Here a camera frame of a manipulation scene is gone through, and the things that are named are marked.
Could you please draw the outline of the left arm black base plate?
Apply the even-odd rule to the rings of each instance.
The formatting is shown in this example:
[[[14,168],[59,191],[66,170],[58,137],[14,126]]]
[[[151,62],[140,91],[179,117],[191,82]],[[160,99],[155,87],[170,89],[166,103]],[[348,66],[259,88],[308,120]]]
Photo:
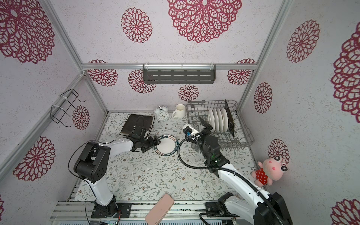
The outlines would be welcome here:
[[[111,203],[109,206],[95,203],[91,218],[129,218],[131,208],[131,203]]]

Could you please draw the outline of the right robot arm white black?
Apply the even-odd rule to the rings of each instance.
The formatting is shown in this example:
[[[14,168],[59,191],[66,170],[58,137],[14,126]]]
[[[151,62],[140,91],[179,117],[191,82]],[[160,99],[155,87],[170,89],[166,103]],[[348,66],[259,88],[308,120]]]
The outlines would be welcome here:
[[[200,120],[202,131],[190,124],[183,127],[185,138],[180,142],[195,143],[199,146],[205,162],[204,166],[191,166],[183,159],[180,162],[192,169],[209,170],[227,183],[241,198],[225,194],[218,200],[220,217],[240,217],[252,225],[291,225],[293,224],[284,198],[279,193],[270,194],[238,172],[221,153],[218,138],[211,135],[212,126],[204,119]]]

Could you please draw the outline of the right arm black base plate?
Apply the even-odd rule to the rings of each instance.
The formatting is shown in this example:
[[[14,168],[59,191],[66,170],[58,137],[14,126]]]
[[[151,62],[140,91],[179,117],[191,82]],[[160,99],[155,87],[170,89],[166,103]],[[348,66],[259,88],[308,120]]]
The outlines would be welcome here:
[[[206,202],[206,214],[210,217],[238,217],[226,209],[225,204],[221,202]]]

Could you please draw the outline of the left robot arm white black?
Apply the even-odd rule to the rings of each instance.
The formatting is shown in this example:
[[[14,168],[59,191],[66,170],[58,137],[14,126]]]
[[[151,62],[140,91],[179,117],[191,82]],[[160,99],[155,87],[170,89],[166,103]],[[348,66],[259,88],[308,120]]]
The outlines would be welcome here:
[[[85,144],[74,165],[74,172],[88,183],[93,192],[96,212],[110,218],[114,217],[118,210],[116,197],[110,191],[105,178],[109,159],[136,149],[146,152],[159,144],[161,141],[156,136],[139,139],[125,137],[111,142],[89,141]]]

